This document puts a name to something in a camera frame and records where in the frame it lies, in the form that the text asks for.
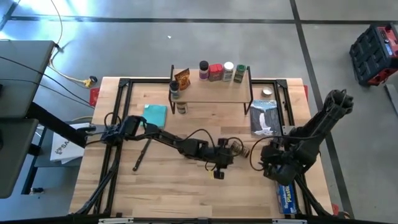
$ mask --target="red tag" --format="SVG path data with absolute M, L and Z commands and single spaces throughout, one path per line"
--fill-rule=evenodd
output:
M 99 93 L 100 93 L 100 88 L 90 89 L 90 106 L 95 106 L 97 104 Z

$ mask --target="blue towel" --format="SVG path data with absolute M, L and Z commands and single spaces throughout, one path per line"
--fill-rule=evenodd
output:
M 167 106 L 164 105 L 145 105 L 142 116 L 148 123 L 155 124 L 159 128 L 164 128 L 166 123 Z

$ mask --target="concrete floor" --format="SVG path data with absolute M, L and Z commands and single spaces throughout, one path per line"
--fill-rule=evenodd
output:
M 347 89 L 354 96 L 354 111 L 336 125 L 332 135 L 349 200 L 344 193 L 340 198 L 338 184 L 342 180 L 336 181 L 332 169 L 337 160 L 329 156 L 330 148 L 324 144 L 322 163 L 331 201 L 340 207 L 347 207 L 350 201 L 356 219 L 398 222 L 398 151 L 394 134 L 398 117 L 382 86 L 362 88 L 355 82 L 348 55 L 350 45 L 370 22 L 398 21 L 396 0 L 118 0 L 117 4 L 107 0 L 54 1 L 61 15 L 72 16 L 64 18 L 60 45 L 66 47 L 63 54 L 57 55 L 55 66 L 77 78 L 166 77 L 172 63 L 197 67 L 203 59 L 242 62 L 251 66 L 254 77 L 303 78 L 305 84 L 313 87 L 309 96 L 312 114 L 317 112 L 316 102 L 319 106 L 319 99 L 324 99 L 330 90 Z M 6 14 L 11 2 L 0 2 L 1 14 Z M 297 5 L 298 15 L 292 12 L 292 2 Z M 22 0 L 8 15 L 0 39 L 57 41 L 60 23 L 54 15 L 49 0 Z M 73 16 L 94 18 L 76 22 Z M 297 16 L 305 23 L 298 24 L 301 34 L 294 23 Z M 240 21 L 203 23 L 194 19 Z M 303 47 L 308 49 L 308 58 Z M 46 73 L 88 99 L 88 90 L 51 70 Z M 42 83 L 61 91 L 48 79 Z M 391 77 L 388 83 L 398 87 L 398 77 Z M 93 113 L 41 88 L 35 102 L 64 120 Z M 61 109 L 65 105 L 75 109 Z M 29 166 L 29 161 L 28 156 L 24 167 Z M 12 197 L 0 200 L 0 220 L 67 214 L 78 169 L 39 169 L 34 186 L 47 189 L 40 197 L 19 195 L 26 172 L 22 170 Z

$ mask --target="white jar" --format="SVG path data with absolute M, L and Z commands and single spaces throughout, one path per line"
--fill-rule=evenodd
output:
M 232 80 L 234 72 L 234 64 L 232 62 L 225 62 L 224 64 L 224 75 L 223 75 L 223 81 L 224 82 L 229 82 Z

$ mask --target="blue box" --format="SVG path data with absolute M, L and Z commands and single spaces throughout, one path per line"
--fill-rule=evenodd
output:
M 289 184 L 288 186 L 283 186 L 275 182 L 275 186 L 279 203 L 279 212 L 285 215 L 296 214 L 297 206 L 293 185 Z

